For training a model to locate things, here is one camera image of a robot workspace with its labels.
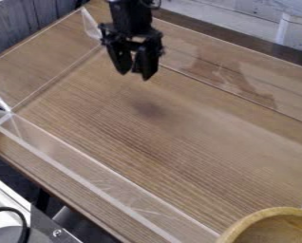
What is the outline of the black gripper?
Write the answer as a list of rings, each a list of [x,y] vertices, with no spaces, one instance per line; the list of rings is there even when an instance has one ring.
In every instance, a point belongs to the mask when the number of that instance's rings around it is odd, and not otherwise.
[[[160,70],[160,57],[164,55],[164,33],[150,27],[138,33],[126,33],[113,23],[102,23],[101,42],[107,48],[114,67],[125,75],[133,68],[148,81]],[[133,66],[132,52],[136,52]]]

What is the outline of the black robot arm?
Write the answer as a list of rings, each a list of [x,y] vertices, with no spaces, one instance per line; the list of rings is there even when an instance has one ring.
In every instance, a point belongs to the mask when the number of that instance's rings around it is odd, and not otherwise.
[[[113,21],[98,25],[101,42],[114,67],[125,75],[140,73],[148,81],[160,70],[164,33],[153,28],[154,0],[107,0]]]

